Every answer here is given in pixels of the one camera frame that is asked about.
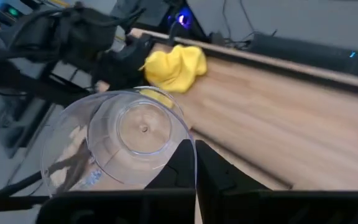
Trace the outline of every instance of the clear plastic cup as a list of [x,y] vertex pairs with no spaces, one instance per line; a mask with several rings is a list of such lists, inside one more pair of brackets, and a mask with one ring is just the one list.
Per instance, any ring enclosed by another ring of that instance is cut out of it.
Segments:
[[51,196],[143,189],[184,139],[192,141],[196,158],[180,107],[150,86],[87,96],[48,128],[41,170]]

